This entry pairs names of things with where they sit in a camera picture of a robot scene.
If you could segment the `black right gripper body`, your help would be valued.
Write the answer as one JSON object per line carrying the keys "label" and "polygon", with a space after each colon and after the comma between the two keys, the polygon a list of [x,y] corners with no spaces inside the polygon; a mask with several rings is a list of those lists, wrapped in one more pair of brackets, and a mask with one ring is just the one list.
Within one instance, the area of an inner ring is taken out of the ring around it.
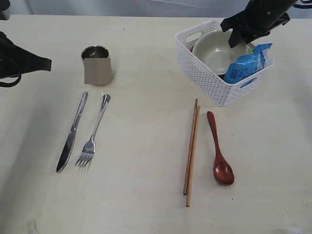
{"label": "black right gripper body", "polygon": [[294,0],[251,0],[245,11],[246,44],[270,34],[271,30],[290,21],[287,14]]}

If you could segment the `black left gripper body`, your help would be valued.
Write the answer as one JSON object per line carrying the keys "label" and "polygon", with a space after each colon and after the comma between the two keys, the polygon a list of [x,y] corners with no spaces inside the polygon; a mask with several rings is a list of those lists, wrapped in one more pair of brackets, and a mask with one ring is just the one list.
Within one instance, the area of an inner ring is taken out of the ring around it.
{"label": "black left gripper body", "polygon": [[0,33],[0,77],[8,78],[19,73],[27,74],[28,51],[16,46],[4,32]]}

